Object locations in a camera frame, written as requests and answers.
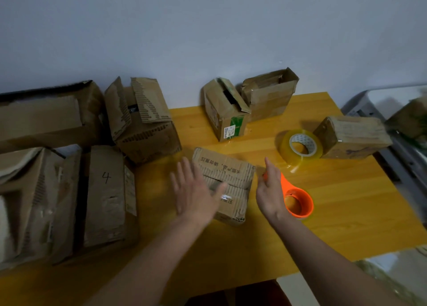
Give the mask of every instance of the yellow table surface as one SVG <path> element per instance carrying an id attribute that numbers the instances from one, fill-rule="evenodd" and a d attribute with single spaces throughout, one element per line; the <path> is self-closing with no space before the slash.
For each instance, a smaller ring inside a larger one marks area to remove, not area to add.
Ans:
<path id="1" fill-rule="evenodd" d="M 328 115 L 341 114 L 327 93 L 293 96 L 285 113 L 247 125 L 245 136 L 218 143 L 203 107 L 172 109 L 183 151 L 136 169 L 141 242 L 76 266 L 36 267 L 0 277 L 2 305 L 80 304 L 140 251 L 174 217 L 169 173 L 184 154 L 205 147 L 264 165 L 267 156 L 294 185 L 314 200 L 305 221 L 315 234 L 350 260 L 427 243 L 427 232 L 373 157 L 320 159 L 290 173 L 276 145 L 291 129 L 313 131 Z M 298 269 L 255 201 L 256 177 L 246 222 L 208 226 L 172 275 L 164 299 L 188 297 L 291 274 Z"/>

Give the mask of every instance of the white wall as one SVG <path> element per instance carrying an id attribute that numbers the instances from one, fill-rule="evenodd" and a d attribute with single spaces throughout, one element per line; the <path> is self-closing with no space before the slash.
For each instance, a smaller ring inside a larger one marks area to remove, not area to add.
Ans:
<path id="1" fill-rule="evenodd" d="M 0 92 L 157 78 L 170 108 L 200 88 L 291 67 L 339 106 L 427 81 L 425 0 L 0 0 Z"/>

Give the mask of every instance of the cardboard box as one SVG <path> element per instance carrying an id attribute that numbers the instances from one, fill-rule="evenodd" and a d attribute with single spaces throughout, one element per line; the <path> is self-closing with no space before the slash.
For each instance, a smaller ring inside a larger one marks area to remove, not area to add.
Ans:
<path id="1" fill-rule="evenodd" d="M 329 116 L 313 132 L 328 159 L 363 159 L 392 144 L 381 120 L 374 117 Z"/>
<path id="2" fill-rule="evenodd" d="M 181 151 L 178 133 L 156 79 L 118 77 L 105 92 L 111 136 L 135 163 Z"/>
<path id="3" fill-rule="evenodd" d="M 129 167 L 121 152 L 110 146 L 93 146 L 90 154 L 83 156 L 73 253 L 65 264 L 138 242 L 135 178 Z"/>
<path id="4" fill-rule="evenodd" d="M 0 155 L 0 270 L 50 254 L 63 162 L 46 148 Z"/>
<path id="5" fill-rule="evenodd" d="M 251 109 L 232 83 L 217 78 L 203 86 L 205 109 L 209 122 L 220 142 L 245 134 Z"/>
<path id="6" fill-rule="evenodd" d="M 195 148 L 193 162 L 199 164 L 212 192 L 221 182 L 228 184 L 214 218 L 233 226 L 243 224 L 255 166 L 203 148 Z"/>
<path id="7" fill-rule="evenodd" d="M 414 146 L 427 150 L 427 96 L 411 100 L 386 121 Z"/>
<path id="8" fill-rule="evenodd" d="M 283 114 L 298 80 L 290 68 L 245 79 L 241 94 L 252 110 L 250 121 Z"/>
<path id="9" fill-rule="evenodd" d="M 0 96 L 0 153 L 33 147 L 88 147 L 105 140 L 104 98 L 93 81 Z"/>

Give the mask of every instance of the handwritten number 4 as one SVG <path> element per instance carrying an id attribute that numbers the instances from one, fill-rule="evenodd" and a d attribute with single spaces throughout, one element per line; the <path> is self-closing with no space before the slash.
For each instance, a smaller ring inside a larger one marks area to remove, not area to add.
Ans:
<path id="1" fill-rule="evenodd" d="M 108 179 L 111 178 L 110 177 L 110 173 L 109 172 L 104 172 L 103 178 L 105 178 L 105 184 L 107 184 Z"/>

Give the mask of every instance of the clear packing tape roll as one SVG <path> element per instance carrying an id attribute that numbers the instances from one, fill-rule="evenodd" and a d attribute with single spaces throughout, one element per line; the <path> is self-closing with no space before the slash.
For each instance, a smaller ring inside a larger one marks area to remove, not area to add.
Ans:
<path id="1" fill-rule="evenodd" d="M 298 152 L 293 147 L 292 142 L 303 144 L 308 153 Z M 291 172 L 295 172 L 299 167 L 319 159 L 323 154 L 323 147 L 320 140 L 313 133 L 302 129 L 291 130 L 285 134 L 279 147 L 279 153 L 292 168 Z"/>

